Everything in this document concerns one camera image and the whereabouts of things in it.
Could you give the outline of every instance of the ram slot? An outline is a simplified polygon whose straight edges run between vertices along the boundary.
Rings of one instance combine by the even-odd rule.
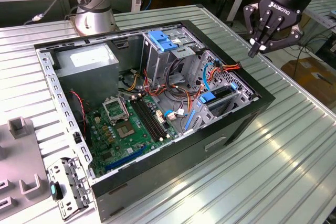
[[[165,137],[164,130],[161,128],[156,118],[152,115],[151,111],[142,100],[133,101],[131,105],[154,141],[157,142],[161,137]]]

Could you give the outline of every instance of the power cable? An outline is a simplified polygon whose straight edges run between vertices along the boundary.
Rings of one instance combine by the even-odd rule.
[[[336,28],[336,26],[329,27],[328,29],[325,29],[325,30],[323,30],[322,32],[316,34],[315,36],[311,37],[311,38],[304,44],[303,47],[301,47],[300,52],[299,52],[299,55],[298,55],[297,60],[296,60],[296,63],[295,63],[294,73],[293,73],[293,76],[292,76],[292,79],[293,79],[293,80],[295,80],[295,74],[296,74],[296,71],[297,71],[297,69],[298,69],[299,59],[300,59],[300,56],[301,56],[301,54],[302,54],[303,49],[306,48],[306,46],[309,44],[310,41],[312,41],[313,39],[317,38],[318,36],[324,34],[326,31],[332,30],[332,29],[334,29],[334,28]]]
[[[43,13],[37,14],[32,19],[24,22],[24,25],[27,25],[29,23],[33,23],[33,22],[36,22],[36,21],[40,21],[41,19],[43,19],[44,16],[46,16],[47,13],[51,10],[51,8],[56,4],[56,1],[58,1],[58,0],[54,0]]]

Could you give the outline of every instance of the blue cable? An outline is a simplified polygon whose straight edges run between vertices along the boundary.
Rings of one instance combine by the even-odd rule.
[[[207,90],[210,90],[210,87],[209,87],[208,83],[206,82],[206,68],[207,68],[209,65],[213,65],[213,63],[207,63],[207,64],[204,66],[204,69],[203,69],[203,82],[204,82],[204,86],[206,87]]]
[[[148,5],[147,5],[147,7],[145,8],[145,10],[148,9],[148,7],[151,5],[151,3],[152,3],[152,0],[149,0],[149,3],[148,3]]]
[[[173,111],[173,110],[167,110],[167,111],[163,114],[163,116],[166,117],[168,114],[170,114],[170,113],[172,113],[172,112],[174,112],[174,111]]]

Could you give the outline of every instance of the motherboard chip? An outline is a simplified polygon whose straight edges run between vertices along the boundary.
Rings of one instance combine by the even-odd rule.
[[[112,154],[111,154],[111,152],[106,152],[106,153],[102,154],[102,157],[103,157],[104,160],[107,160],[107,159],[112,157]]]
[[[130,121],[119,123],[116,125],[115,128],[117,129],[117,132],[121,138],[127,137],[135,133],[134,128],[130,123]]]

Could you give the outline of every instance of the yellow wire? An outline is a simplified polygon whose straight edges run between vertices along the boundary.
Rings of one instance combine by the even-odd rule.
[[[136,75],[136,76],[134,77],[133,85],[132,85],[129,89],[127,89],[127,91],[132,91],[132,90],[135,88],[137,78],[138,78],[138,76]]]

